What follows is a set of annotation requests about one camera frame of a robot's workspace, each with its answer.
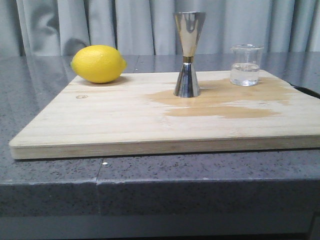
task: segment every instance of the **granite countertop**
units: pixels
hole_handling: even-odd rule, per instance
[[[126,73],[179,72],[182,64],[179,55],[124,58]],[[0,220],[234,213],[312,217],[320,211],[320,149],[315,148],[12,159],[9,141],[75,77],[71,59],[0,58]],[[229,70],[231,62],[231,54],[197,55],[195,68]],[[320,93],[319,63],[320,52],[268,53],[261,68]]]

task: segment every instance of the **jigger cup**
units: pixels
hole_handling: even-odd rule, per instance
[[[197,97],[200,95],[200,88],[194,66],[194,56],[206,13],[177,12],[174,13],[174,18],[183,52],[182,69],[178,76],[174,95],[182,98]]]

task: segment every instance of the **lemon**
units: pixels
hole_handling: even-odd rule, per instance
[[[127,62],[111,46],[91,45],[79,50],[70,65],[83,79],[103,84],[117,79],[127,67]]]

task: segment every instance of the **cutting board edge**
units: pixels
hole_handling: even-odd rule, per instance
[[[226,151],[263,151],[320,148],[320,135],[284,136],[267,138],[219,139],[219,140],[188,140],[143,141],[121,144],[103,143],[77,146],[46,146],[46,147],[14,147],[10,146],[11,156],[16,160],[56,159],[102,156],[133,156],[150,154],[183,154]]]

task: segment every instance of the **wood grain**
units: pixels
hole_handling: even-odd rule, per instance
[[[77,76],[10,143],[15,159],[320,147],[320,99],[260,71],[197,72],[200,96],[173,95],[177,72],[126,73],[106,84]]]

